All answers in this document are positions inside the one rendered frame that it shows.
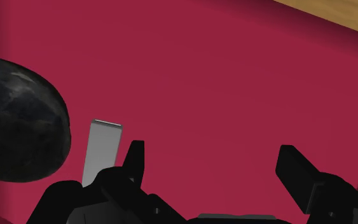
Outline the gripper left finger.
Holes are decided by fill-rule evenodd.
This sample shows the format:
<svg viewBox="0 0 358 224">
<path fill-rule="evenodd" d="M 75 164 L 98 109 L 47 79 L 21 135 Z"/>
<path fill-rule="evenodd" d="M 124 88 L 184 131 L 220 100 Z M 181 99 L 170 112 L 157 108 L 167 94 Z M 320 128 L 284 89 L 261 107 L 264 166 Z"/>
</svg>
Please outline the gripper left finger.
<svg viewBox="0 0 358 224">
<path fill-rule="evenodd" d="M 75 209 L 88 209 L 83 224 L 185 224 L 186 219 L 156 194 L 141 190 L 144 141 L 133 140 L 121 167 L 98 172 L 84 187 L 78 181 L 50 185 L 26 224 L 66 224 Z"/>
</svg>

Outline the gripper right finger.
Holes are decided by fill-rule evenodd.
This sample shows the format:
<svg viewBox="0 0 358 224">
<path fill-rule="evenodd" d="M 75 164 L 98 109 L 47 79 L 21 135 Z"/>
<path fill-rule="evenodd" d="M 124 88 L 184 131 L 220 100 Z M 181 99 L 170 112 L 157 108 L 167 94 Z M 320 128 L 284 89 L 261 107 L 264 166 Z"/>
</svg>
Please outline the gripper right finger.
<svg viewBox="0 0 358 224">
<path fill-rule="evenodd" d="M 319 171 L 294 146 L 282 145 L 275 173 L 304 214 L 306 224 L 358 224 L 358 190 Z"/>
</svg>

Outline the black mottled round object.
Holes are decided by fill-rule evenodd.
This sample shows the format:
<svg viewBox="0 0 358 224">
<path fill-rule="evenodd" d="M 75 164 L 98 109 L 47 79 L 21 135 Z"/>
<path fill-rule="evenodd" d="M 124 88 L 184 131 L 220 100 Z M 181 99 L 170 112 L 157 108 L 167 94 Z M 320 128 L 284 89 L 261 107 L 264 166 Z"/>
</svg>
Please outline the black mottled round object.
<svg viewBox="0 0 358 224">
<path fill-rule="evenodd" d="M 0 59 L 0 181 L 46 178 L 62 167 L 70 147 L 59 91 L 34 71 Z"/>
</svg>

